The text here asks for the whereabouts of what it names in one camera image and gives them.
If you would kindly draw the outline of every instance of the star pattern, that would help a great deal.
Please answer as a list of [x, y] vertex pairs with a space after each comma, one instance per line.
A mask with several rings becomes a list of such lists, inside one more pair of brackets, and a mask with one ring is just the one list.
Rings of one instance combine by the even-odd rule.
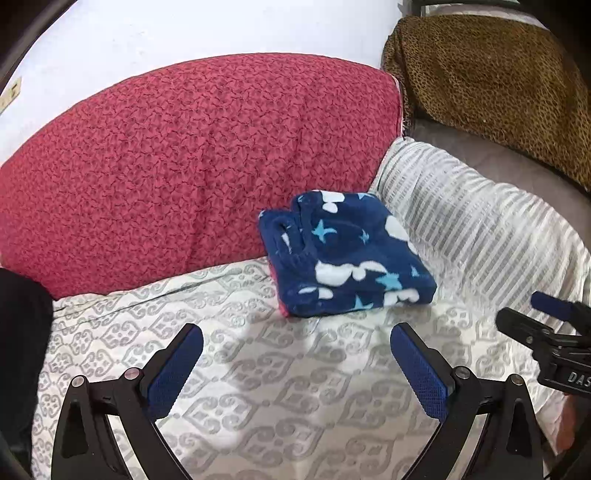
[[373, 303], [368, 303], [367, 305], [363, 305], [363, 302], [361, 301], [361, 299], [359, 298], [358, 295], [355, 296], [355, 306], [349, 310], [350, 312], [354, 311], [354, 310], [369, 310], [374, 308], [374, 304]]
[[363, 242], [363, 244], [365, 245], [368, 240], [369, 240], [369, 235], [365, 230], [361, 230], [363, 233], [359, 236], [359, 238], [361, 239], [361, 241]]
[[312, 230], [312, 234], [317, 236], [322, 243], [326, 243], [326, 239], [324, 238], [329, 233], [336, 233], [334, 228], [324, 228], [324, 220], [320, 220], [316, 228]]
[[381, 277], [375, 279], [377, 283], [381, 283], [386, 290], [402, 290], [402, 284], [398, 281], [397, 273], [386, 273]]

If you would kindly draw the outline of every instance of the blue gripper pad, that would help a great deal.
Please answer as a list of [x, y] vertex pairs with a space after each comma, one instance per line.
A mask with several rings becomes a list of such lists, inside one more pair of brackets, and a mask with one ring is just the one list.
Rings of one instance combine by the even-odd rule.
[[408, 323], [392, 329], [390, 348], [425, 413], [443, 422], [447, 399], [455, 386], [451, 366], [439, 352], [428, 348]]
[[547, 313], [555, 319], [568, 322], [570, 320], [573, 304], [535, 291], [531, 296], [531, 306], [540, 312]]
[[170, 413], [170, 409], [173, 408], [174, 402], [199, 360], [203, 352], [201, 329], [196, 325], [186, 324], [170, 345], [155, 353], [150, 362], [156, 360], [157, 354], [161, 352], [165, 356], [171, 355], [148, 386], [147, 415], [152, 421], [162, 419]]

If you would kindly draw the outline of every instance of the folded blanket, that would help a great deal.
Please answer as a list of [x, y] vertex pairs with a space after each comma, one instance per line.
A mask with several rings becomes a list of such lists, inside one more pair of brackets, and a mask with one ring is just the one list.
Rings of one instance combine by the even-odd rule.
[[286, 315], [429, 303], [435, 294], [408, 234], [373, 195], [314, 190], [289, 212], [263, 210], [259, 229]]
[[422, 113], [545, 162], [591, 189], [589, 91], [552, 34], [471, 15], [403, 18], [382, 67]]

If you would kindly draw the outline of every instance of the leopard print blanket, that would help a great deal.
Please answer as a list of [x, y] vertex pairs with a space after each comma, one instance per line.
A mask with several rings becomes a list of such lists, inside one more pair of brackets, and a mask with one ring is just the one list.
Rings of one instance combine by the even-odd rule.
[[502, 18], [403, 18], [382, 68], [417, 114], [555, 167], [591, 190], [589, 91], [550, 32]]

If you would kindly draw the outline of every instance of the red pillow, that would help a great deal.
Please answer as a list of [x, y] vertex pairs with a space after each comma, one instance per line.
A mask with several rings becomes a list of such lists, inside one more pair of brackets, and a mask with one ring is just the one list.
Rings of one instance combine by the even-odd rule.
[[400, 129], [392, 77], [344, 60], [235, 55], [127, 79], [0, 168], [2, 264], [59, 298], [264, 255], [261, 209], [367, 190]]

